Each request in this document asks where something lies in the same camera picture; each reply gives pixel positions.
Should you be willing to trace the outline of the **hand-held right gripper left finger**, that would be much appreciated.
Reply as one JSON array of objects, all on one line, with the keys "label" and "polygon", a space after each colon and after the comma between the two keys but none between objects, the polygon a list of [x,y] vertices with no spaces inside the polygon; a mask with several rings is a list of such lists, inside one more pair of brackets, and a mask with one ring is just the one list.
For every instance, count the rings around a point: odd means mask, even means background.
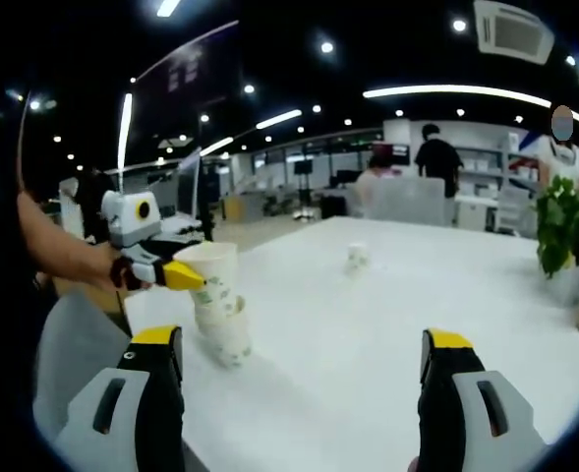
[{"label": "hand-held right gripper left finger", "polygon": [[72,399],[55,441],[74,471],[184,471],[182,330],[147,328]]}]

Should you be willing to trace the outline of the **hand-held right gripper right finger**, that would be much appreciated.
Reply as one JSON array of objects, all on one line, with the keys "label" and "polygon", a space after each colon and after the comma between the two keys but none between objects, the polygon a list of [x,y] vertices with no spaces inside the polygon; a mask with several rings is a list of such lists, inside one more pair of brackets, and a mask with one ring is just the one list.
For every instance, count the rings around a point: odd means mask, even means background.
[{"label": "hand-held right gripper right finger", "polygon": [[548,445],[531,404],[462,335],[423,331],[419,471],[528,471]]}]

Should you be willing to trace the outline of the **person's left hand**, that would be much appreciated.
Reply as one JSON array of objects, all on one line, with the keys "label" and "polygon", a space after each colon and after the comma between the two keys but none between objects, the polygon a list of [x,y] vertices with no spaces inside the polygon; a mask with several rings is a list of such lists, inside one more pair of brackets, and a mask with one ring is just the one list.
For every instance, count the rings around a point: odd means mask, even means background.
[{"label": "person's left hand", "polygon": [[119,256],[112,262],[110,279],[117,289],[125,288],[128,291],[148,289],[152,285],[133,273],[133,261],[125,256]]}]

